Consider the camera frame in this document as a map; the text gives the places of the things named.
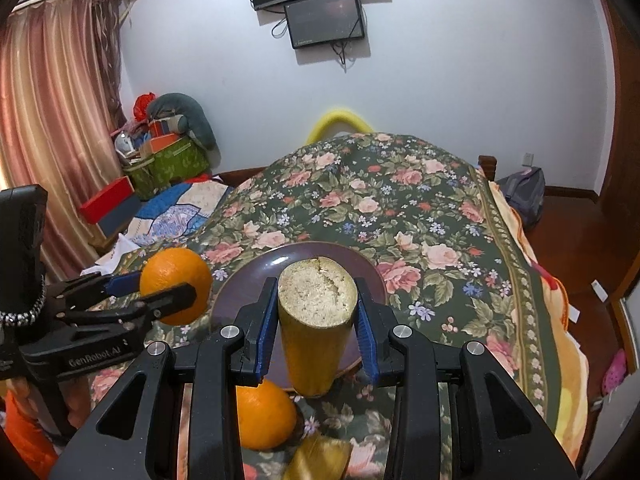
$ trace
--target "blue gripper pad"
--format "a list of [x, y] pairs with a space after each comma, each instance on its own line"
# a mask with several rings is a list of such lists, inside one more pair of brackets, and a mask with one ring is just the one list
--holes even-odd
[[269, 304], [264, 313], [260, 333], [257, 337], [257, 351], [255, 356], [255, 375], [260, 383], [269, 371], [271, 352], [276, 339], [278, 329], [278, 283], [273, 287]]
[[360, 297], [358, 297], [358, 309], [354, 326], [356, 336], [358, 337], [358, 348], [360, 348], [364, 371], [369, 376], [372, 384], [378, 384], [380, 368], [378, 367], [376, 341], [373, 337], [373, 330], [367, 317], [367, 311]]
[[104, 287], [104, 291], [109, 296], [121, 298], [133, 294], [140, 290], [140, 271], [129, 272], [121, 276], [113, 276], [111, 281]]

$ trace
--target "red plastic bag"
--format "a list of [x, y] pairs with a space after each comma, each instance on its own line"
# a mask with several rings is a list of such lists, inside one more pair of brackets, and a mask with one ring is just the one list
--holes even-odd
[[156, 98], [156, 94], [150, 92], [148, 94], [142, 94], [136, 99], [136, 104], [133, 107], [133, 116], [137, 121], [144, 121], [146, 119], [146, 107], [149, 103]]

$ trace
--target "floral bedspread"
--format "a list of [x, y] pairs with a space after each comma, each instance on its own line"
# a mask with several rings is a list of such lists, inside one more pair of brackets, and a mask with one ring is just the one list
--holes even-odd
[[[484, 177], [464, 160], [411, 136], [353, 134], [305, 146], [241, 184], [190, 237], [125, 256], [139, 269], [157, 250], [187, 246], [225, 280], [280, 245], [324, 240], [366, 256], [378, 269], [398, 320], [431, 340], [487, 348], [551, 428], [561, 375], [540, 277], [526, 263]], [[207, 333], [209, 316], [191, 326], [158, 323], [149, 339], [181, 345]], [[94, 382], [101, 397], [119, 370]], [[441, 387], [446, 399], [446, 387]], [[280, 449], [243, 450], [246, 476], [280, 478], [300, 438], [315, 431], [350, 440], [351, 478], [381, 478], [395, 390], [367, 384], [363, 372], [335, 381], [322, 399], [295, 397], [304, 421]], [[450, 420], [441, 411], [442, 477], [451, 470]]]

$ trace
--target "gray backpack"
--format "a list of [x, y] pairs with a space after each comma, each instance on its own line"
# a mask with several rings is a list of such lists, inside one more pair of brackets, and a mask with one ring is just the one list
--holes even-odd
[[525, 168], [518, 173], [496, 181], [500, 191], [520, 218], [524, 229], [532, 228], [542, 215], [545, 197], [545, 175], [542, 168]]

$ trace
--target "wooden floor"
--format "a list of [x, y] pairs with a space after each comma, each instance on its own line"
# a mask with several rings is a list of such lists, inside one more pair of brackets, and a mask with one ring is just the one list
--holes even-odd
[[[625, 251], [615, 226], [587, 198], [545, 196], [543, 215], [527, 237], [540, 265], [559, 278], [570, 303], [580, 310], [569, 332], [589, 361], [590, 403], [601, 395], [602, 378], [622, 347], [617, 324], [608, 304], [591, 288], [598, 280], [607, 292], [615, 290], [633, 255]], [[595, 414], [590, 414], [578, 464], [584, 459], [593, 434]]]

